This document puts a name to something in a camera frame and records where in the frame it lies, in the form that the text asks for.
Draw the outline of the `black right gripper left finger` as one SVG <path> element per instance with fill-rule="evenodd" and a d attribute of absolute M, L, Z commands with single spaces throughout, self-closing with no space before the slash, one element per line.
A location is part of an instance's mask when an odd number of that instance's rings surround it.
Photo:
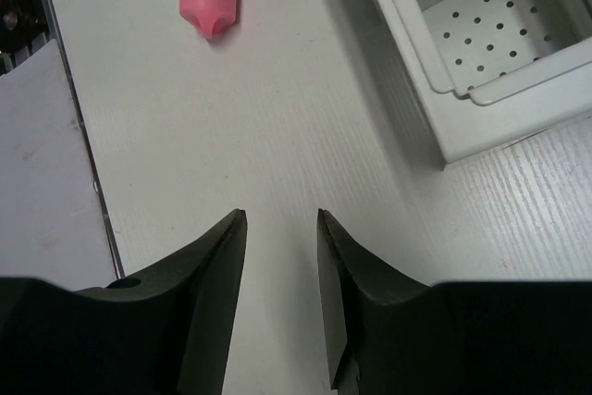
<path fill-rule="evenodd" d="M 246 252 L 234 210 L 196 241 L 104 288 L 1 281 L 5 394 L 218 394 Z"/>

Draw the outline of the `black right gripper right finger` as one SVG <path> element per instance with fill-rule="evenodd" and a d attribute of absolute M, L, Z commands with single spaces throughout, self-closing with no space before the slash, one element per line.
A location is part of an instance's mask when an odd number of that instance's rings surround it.
<path fill-rule="evenodd" d="M 328 211 L 317 263 L 331 388 L 340 394 L 587 394 L 587 281 L 420 283 Z"/>

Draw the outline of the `white slotted organizer box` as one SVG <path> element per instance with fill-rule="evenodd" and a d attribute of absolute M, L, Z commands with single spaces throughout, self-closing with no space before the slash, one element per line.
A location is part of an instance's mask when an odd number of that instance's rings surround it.
<path fill-rule="evenodd" d="M 591 0 L 375 0 L 448 163 L 591 109 Z"/>

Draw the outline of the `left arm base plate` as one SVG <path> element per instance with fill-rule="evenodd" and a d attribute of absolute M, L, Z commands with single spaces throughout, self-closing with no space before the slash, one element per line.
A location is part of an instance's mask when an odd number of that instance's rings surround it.
<path fill-rule="evenodd" d="M 43 0 L 1 0 L 1 75 L 43 47 L 49 35 Z"/>

